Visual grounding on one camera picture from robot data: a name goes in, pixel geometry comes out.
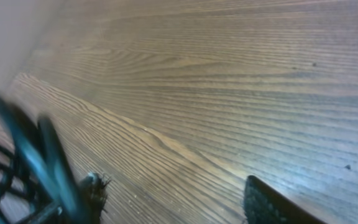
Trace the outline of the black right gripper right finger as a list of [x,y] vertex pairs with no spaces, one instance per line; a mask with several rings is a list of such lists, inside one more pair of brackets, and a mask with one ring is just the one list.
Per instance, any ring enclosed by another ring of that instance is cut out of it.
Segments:
[[246,179],[243,206],[248,224],[324,224],[254,175]]

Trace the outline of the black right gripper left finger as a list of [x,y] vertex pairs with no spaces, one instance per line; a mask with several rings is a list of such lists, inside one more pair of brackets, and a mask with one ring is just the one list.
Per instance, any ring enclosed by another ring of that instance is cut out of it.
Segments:
[[52,223],[100,223],[107,201],[107,182],[91,172],[77,182],[72,173],[56,174],[62,211],[57,212]]

